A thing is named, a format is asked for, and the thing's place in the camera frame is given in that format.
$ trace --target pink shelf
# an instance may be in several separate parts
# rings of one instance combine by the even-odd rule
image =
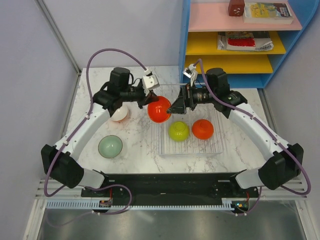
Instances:
[[[228,5],[228,2],[192,3],[188,31],[292,31],[302,29],[291,7],[290,10],[294,16],[294,20],[291,24],[287,25],[244,23],[242,16],[229,16]]]

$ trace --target marble table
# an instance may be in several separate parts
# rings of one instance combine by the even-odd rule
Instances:
[[[91,68],[90,85],[93,93],[109,80],[112,67]],[[135,78],[143,76],[141,67],[128,67]],[[178,66],[149,67],[157,75],[160,84],[178,84]],[[257,89],[237,89],[253,110],[266,121]],[[68,130],[79,120],[89,106],[86,83],[86,69],[78,84],[76,97],[68,123]],[[125,103],[130,108],[130,118],[117,123],[104,123],[83,149],[78,163],[87,169],[105,173],[219,173],[238,172],[262,166],[265,162],[258,148],[242,130],[230,120],[221,118],[223,152],[215,156],[159,156],[158,142],[152,133],[152,124],[146,107],[138,108],[136,103]],[[123,141],[123,150],[117,157],[106,159],[100,156],[98,144],[107,135],[117,135]]]

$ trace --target blue shelf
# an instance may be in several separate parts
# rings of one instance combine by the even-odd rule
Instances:
[[[269,74],[229,74],[228,81],[231,88],[265,88],[274,74],[281,67],[281,64],[294,47],[295,43],[312,20],[319,5],[319,0],[288,0],[292,10],[302,25],[302,30],[278,31],[278,35],[285,47],[286,54],[268,55],[273,73]],[[189,80],[183,75],[188,40],[190,16],[190,0],[183,0],[180,51],[179,51],[179,78],[180,83],[187,83]]]
[[[232,89],[262,89],[264,82],[271,74],[228,74],[228,82]],[[201,74],[198,74],[197,80],[204,82]],[[187,84],[189,78],[183,76],[182,83]]]

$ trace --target gray wall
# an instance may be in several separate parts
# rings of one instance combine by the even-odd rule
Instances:
[[[178,65],[182,0],[45,0],[80,68],[103,48],[125,50],[148,66]],[[94,67],[136,66],[104,53]]]
[[[59,137],[76,81],[33,0],[0,1],[0,233],[21,239],[40,177],[40,150]]]
[[[266,88],[278,132],[304,148],[312,213],[320,226],[320,11]]]

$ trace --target bowl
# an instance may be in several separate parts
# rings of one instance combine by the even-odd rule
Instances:
[[[101,139],[98,145],[100,155],[106,159],[118,156],[123,148],[123,143],[118,136],[109,135]]]
[[[118,108],[111,117],[112,121],[120,122],[126,118],[129,113],[129,109],[126,105],[122,105],[122,107]]]
[[[164,96],[158,96],[158,101],[154,101],[148,104],[148,116],[149,118],[157,123],[161,124],[167,121],[171,114],[167,113],[168,108],[170,108],[171,103]]]
[[[207,140],[214,134],[214,126],[206,119],[199,119],[192,125],[193,135],[201,140]]]
[[[170,125],[168,134],[172,140],[182,142],[189,137],[189,127],[183,121],[175,121]]]

